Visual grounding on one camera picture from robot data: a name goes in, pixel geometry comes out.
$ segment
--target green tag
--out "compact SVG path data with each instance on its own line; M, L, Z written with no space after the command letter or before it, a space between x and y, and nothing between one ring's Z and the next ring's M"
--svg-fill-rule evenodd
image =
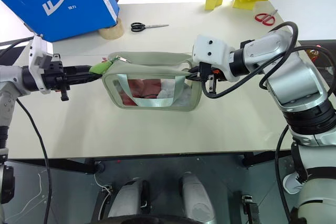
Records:
M112 61L108 60L92 66L89 70L90 73L103 74L112 65Z

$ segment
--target tape roll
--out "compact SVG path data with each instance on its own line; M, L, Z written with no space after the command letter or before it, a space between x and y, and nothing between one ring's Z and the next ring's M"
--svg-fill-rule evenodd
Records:
M120 18L117 18L117 24L110 28L101 28L98 30L101 37L104 39L118 39L124 34L124 28Z

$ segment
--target blue box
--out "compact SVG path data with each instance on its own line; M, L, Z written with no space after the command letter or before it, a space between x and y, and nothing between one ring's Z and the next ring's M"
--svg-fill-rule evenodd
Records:
M117 23L116 0L2 0L43 39L56 41Z

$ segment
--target scissors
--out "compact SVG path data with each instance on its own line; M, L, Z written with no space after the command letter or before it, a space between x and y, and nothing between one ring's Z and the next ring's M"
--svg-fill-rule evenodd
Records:
M152 25L152 26L147 26L143 23L139 23L139 22L135 22L131 24L131 31L133 32L140 32L140 31L144 31L146 28L155 28L155 27L164 27L164 26L168 26L168 25Z
M272 26L275 23L274 15L277 12L278 12L278 10L275 10L274 12L272 12L270 14L269 13L259 13L254 17L254 19L256 21L259 21L259 22L263 23L265 26Z

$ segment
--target white logo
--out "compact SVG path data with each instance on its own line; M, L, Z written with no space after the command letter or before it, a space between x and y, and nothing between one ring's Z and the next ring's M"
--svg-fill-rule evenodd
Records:
M49 0L47 1L49 8L46 3L42 4L42 6L46 14L49 16L50 14L52 14L54 11L56 11L59 8L59 6L63 3L63 1L64 0L59 0L56 5L53 5L52 2Z

